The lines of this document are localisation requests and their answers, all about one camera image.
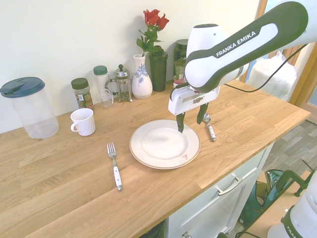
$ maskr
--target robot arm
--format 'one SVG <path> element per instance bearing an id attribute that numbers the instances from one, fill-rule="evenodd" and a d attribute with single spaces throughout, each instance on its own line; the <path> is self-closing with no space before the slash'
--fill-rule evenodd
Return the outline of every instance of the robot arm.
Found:
<path id="1" fill-rule="evenodd" d="M 186 111 L 208 105 L 217 98 L 219 86 L 242 75 L 249 62 L 273 51 L 317 41 L 316 12 L 316 0 L 283 0 L 229 38 L 214 24 L 194 27 L 185 64 L 189 86 L 174 90 L 168 106 L 177 116 L 178 130 L 182 132 Z M 206 106 L 201 107 L 197 123 L 206 110 Z"/>

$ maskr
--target blue floral pattern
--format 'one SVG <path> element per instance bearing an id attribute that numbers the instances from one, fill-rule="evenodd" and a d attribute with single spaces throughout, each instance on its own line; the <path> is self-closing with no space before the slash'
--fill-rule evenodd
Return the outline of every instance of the blue floral pattern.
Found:
<path id="1" fill-rule="evenodd" d="M 145 76 L 145 77 L 148 77 L 148 73 L 147 73 L 147 70 L 145 69 L 145 64 L 142 63 L 138 69 L 136 70 L 135 74 L 134 74 L 135 77 L 139 78 L 139 85 L 140 83 L 143 82 L 144 78 L 142 76 Z"/>

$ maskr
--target white handle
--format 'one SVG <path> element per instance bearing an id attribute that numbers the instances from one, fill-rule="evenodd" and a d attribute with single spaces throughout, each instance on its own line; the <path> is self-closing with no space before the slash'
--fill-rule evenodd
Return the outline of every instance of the white handle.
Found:
<path id="1" fill-rule="evenodd" d="M 228 188 L 227 190 L 225 190 L 225 191 L 222 191 L 222 190 L 216 185 L 215 188 L 218 189 L 218 196 L 223 196 L 223 195 L 225 195 L 226 193 L 228 193 L 228 192 L 230 192 L 231 190 L 233 190 L 236 186 L 238 186 L 238 185 L 242 182 L 243 178 L 235 177 L 235 180 L 237 180 L 237 183 L 236 183 L 235 185 L 233 185 L 232 187 L 229 187 L 229 188 Z"/>
<path id="2" fill-rule="evenodd" d="M 122 190 L 122 182 L 121 182 L 119 169 L 117 166 L 113 167 L 113 173 L 114 173 L 115 184 L 117 185 L 118 190 L 121 191 Z"/>
<path id="3" fill-rule="evenodd" d="M 79 132 L 79 130 L 75 130 L 75 125 L 77 125 L 77 124 L 76 124 L 76 123 L 73 123 L 73 124 L 70 126 L 71 131 Z"/>
<path id="4" fill-rule="evenodd" d="M 215 135 L 215 133 L 213 131 L 213 128 L 212 128 L 212 126 L 210 124 L 208 125 L 208 129 L 209 129 L 209 132 L 210 132 L 212 140 L 216 141 L 216 135 Z"/>

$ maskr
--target plate rim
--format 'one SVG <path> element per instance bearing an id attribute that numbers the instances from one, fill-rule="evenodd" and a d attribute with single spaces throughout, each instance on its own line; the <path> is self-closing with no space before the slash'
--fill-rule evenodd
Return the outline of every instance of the plate rim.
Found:
<path id="1" fill-rule="evenodd" d="M 150 121 L 148 123 L 145 123 L 143 124 L 142 126 L 146 125 L 146 124 L 149 124 L 149 123 L 153 123 L 153 122 L 157 122 L 157 121 L 164 121 L 164 120 L 167 120 L 167 121 L 173 121 L 173 122 L 176 122 L 175 120 L 171 120 L 171 119 L 159 119 L 159 120 L 153 120 L 153 121 Z M 137 128 L 134 133 L 132 134 L 131 138 L 130 138 L 130 142 L 129 142 L 129 148 L 130 148 L 130 151 L 131 151 L 131 154 L 133 155 L 133 157 L 139 161 L 141 164 L 145 165 L 145 166 L 148 166 L 150 168 L 153 168 L 153 169 L 161 169 L 161 170 L 171 170 L 171 169 L 176 169 L 176 168 L 179 168 L 179 167 L 182 167 L 186 164 L 188 164 L 189 162 L 193 161 L 194 158 L 197 157 L 199 151 L 200 151 L 200 148 L 201 148 L 201 142 L 200 142 L 200 138 L 198 136 L 198 134 L 188 125 L 185 125 L 187 126 L 192 132 L 194 132 L 194 134 L 197 136 L 197 140 L 198 140 L 198 149 L 197 149 L 197 152 L 195 153 L 195 155 L 190 159 L 188 160 L 187 162 L 185 162 L 184 164 L 181 164 L 181 165 L 177 165 L 177 166 L 173 166 L 173 167 L 158 167 L 158 166 L 153 166 L 153 165 L 149 165 L 148 163 L 145 163 L 144 161 L 141 161 L 139 158 L 137 158 L 137 156 L 135 155 L 135 153 L 133 152 L 133 149 L 132 149 L 132 138 L 134 136 L 134 134 L 139 130 L 139 128 Z"/>

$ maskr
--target green lid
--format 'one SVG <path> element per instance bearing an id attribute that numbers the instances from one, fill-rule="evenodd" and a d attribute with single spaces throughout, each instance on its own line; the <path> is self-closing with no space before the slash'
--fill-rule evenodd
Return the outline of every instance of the green lid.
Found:
<path id="1" fill-rule="evenodd" d="M 12 80 L 0 89 L 1 95 L 6 98 L 20 98 L 42 90 L 45 83 L 36 77 L 24 77 Z"/>
<path id="2" fill-rule="evenodd" d="M 161 46 L 154 46 L 154 50 L 149 53 L 149 58 L 152 61 L 166 61 L 167 57 L 167 53 Z"/>
<path id="3" fill-rule="evenodd" d="M 86 78 L 76 78 L 71 81 L 71 87 L 76 90 L 84 89 L 89 86 Z"/>
<path id="4" fill-rule="evenodd" d="M 99 65 L 94 67 L 94 74 L 95 75 L 104 75 L 108 73 L 107 67 L 103 65 Z"/>
<path id="5" fill-rule="evenodd" d="M 182 48 L 186 49 L 187 43 L 188 43 L 188 39 L 181 39 L 181 40 L 176 41 L 176 46 L 180 49 L 182 49 Z"/>

